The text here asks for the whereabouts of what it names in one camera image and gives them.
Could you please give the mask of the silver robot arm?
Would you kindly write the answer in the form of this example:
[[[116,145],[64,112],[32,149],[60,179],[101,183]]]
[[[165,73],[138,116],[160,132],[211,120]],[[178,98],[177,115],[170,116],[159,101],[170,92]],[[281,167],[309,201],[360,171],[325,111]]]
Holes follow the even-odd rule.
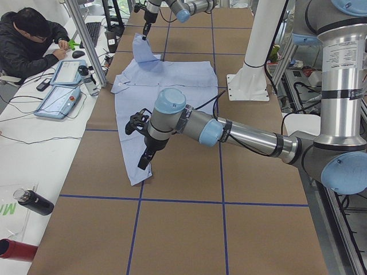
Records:
[[[161,10],[161,4],[165,2],[170,10],[176,16],[176,19],[179,20],[181,23],[186,22],[191,16],[197,13],[209,13],[211,12],[216,6],[218,1],[214,0],[197,0],[197,1],[154,1],[149,0],[145,1],[143,4],[137,3],[134,7],[134,12],[138,12],[139,9],[145,12],[144,20],[145,25],[143,28],[143,40],[147,39],[149,34],[150,28],[152,24],[156,23],[157,16]]]
[[[319,135],[283,136],[196,111],[181,91],[168,88],[159,93],[152,115],[142,115],[136,124],[146,145],[140,169],[173,133],[182,133],[207,146],[227,142],[281,158],[339,194],[366,189],[366,141],[360,136],[366,2],[299,1],[295,11],[294,31],[316,36],[323,46]]]

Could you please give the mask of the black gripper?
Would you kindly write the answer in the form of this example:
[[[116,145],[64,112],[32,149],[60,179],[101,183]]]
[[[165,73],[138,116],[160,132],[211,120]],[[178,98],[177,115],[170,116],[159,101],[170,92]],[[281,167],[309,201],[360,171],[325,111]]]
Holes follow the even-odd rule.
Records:
[[[150,164],[150,162],[152,161],[156,151],[160,151],[164,149],[168,141],[169,139],[158,140],[158,139],[151,137],[150,135],[145,136],[144,143],[146,145],[146,149],[144,153],[142,154],[142,156],[140,157],[138,167],[141,170],[145,170],[147,166]]]
[[[145,11],[144,14],[144,19],[146,21],[144,27],[143,27],[143,40],[147,39],[147,36],[149,34],[150,28],[151,28],[151,24],[156,23],[157,20],[157,13],[152,13],[148,10]]]

